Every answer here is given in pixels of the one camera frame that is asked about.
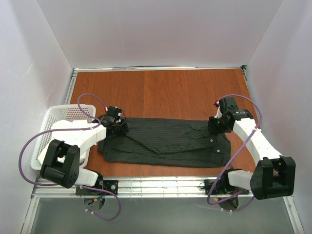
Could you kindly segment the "dark pinstriped long sleeve shirt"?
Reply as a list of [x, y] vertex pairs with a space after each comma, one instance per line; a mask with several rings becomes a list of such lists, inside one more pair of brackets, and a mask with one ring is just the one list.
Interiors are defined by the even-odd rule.
[[127, 133], [98, 144], [108, 162], [214, 168], [230, 160], [230, 141], [211, 134], [205, 120], [130, 117], [126, 123]]

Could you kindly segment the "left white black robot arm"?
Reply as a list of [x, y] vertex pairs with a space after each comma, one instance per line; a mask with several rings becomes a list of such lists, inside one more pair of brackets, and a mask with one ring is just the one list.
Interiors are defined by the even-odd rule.
[[108, 126], [98, 126], [86, 119], [55, 122], [51, 127], [51, 139], [39, 155], [40, 176], [64, 188], [94, 187], [100, 174], [81, 167], [81, 156], [108, 133], [119, 133], [125, 126], [123, 119], [109, 122]]

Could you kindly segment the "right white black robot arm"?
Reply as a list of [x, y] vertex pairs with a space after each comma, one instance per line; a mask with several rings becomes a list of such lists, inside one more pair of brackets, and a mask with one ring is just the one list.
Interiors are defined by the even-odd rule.
[[236, 120], [230, 115], [209, 118], [211, 133], [234, 132], [243, 141], [253, 157], [256, 168], [253, 172], [223, 169], [213, 182], [211, 189], [226, 174], [228, 185], [253, 193], [258, 200], [291, 196], [294, 191], [296, 163], [292, 157], [284, 157], [262, 134], [254, 119]]

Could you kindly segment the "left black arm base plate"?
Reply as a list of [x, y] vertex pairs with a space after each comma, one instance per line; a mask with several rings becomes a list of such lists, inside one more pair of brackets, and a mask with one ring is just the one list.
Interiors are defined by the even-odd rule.
[[[118, 180], [104, 180], [100, 184], [99, 188], [103, 189], [103, 190], [107, 190], [107, 191], [112, 192], [115, 195], [117, 195], [118, 194], [118, 184], [119, 184]], [[100, 191], [93, 191], [93, 190], [89, 190], [89, 189], [85, 189], [85, 188], [81, 188], [81, 187], [77, 187], [76, 188], [75, 194], [76, 195], [88, 195], [88, 196], [91, 196], [91, 195], [97, 195], [97, 196], [103, 195], [103, 193], [100, 192]]]

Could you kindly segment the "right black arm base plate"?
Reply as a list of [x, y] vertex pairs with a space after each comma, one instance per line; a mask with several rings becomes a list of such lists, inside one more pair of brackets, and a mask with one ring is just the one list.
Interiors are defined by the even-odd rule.
[[[199, 189], [204, 190], [205, 194], [208, 195], [209, 190], [213, 185], [212, 180], [206, 179], [200, 183]], [[249, 190], [241, 189], [239, 187], [231, 186], [228, 182], [222, 182], [221, 180], [216, 184], [212, 191], [212, 195], [224, 194], [224, 195], [233, 195], [238, 192], [241, 192], [243, 195], [248, 195], [250, 193]]]

